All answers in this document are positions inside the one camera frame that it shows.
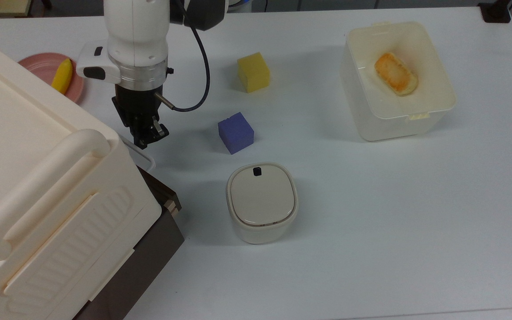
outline blue cube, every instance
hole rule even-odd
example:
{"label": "blue cube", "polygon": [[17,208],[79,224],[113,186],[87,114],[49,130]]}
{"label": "blue cube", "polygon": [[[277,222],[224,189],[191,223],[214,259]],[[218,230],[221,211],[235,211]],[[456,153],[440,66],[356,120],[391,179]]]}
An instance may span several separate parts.
{"label": "blue cube", "polygon": [[219,136],[230,154],[254,143],[254,130],[240,112],[219,122]]}

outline box handle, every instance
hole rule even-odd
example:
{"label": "box handle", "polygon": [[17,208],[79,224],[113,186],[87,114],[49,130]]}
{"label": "box handle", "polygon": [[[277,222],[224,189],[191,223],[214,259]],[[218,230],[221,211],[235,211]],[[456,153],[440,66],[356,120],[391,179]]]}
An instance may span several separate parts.
{"label": "box handle", "polygon": [[387,24],[391,24],[390,21],[381,21],[381,22],[374,22],[372,26],[386,26]]}
{"label": "box handle", "polygon": [[415,113],[414,115],[408,115],[408,117],[406,118],[406,122],[425,119],[425,118],[429,118],[429,117],[430,117],[429,112]]}
{"label": "box handle", "polygon": [[0,261],[12,252],[7,232],[83,156],[104,158],[108,140],[98,131],[82,129],[69,134],[0,201]]}

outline white storage box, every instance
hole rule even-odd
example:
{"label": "white storage box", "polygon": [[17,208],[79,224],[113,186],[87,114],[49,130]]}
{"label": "white storage box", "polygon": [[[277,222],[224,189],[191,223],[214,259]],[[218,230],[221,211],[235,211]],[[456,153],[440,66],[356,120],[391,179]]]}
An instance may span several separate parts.
{"label": "white storage box", "polygon": [[[376,74],[374,63],[386,52],[418,76],[418,87],[410,95],[397,96]],[[432,41],[417,22],[350,31],[340,73],[355,125],[365,140],[424,133],[456,103]]]}
{"label": "white storage box", "polygon": [[158,219],[116,132],[0,53],[0,320],[70,320]]}
{"label": "white storage box", "polygon": [[299,207],[291,174],[273,162],[236,170],[226,184],[226,202],[236,233],[252,244],[281,237]]}

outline toasted bread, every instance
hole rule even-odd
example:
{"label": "toasted bread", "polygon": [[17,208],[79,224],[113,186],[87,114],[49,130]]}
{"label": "toasted bread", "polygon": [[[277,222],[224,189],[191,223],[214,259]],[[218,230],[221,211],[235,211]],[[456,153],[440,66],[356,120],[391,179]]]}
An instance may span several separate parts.
{"label": "toasted bread", "polygon": [[374,64],[378,76],[399,96],[410,94],[418,85],[414,75],[392,52],[383,54]]}

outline yellow cube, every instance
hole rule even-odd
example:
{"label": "yellow cube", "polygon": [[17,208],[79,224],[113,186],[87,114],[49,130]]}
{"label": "yellow cube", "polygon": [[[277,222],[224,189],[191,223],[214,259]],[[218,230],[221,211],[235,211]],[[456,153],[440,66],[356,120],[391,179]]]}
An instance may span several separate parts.
{"label": "yellow cube", "polygon": [[248,93],[268,87],[270,69],[260,52],[238,59],[238,77]]}

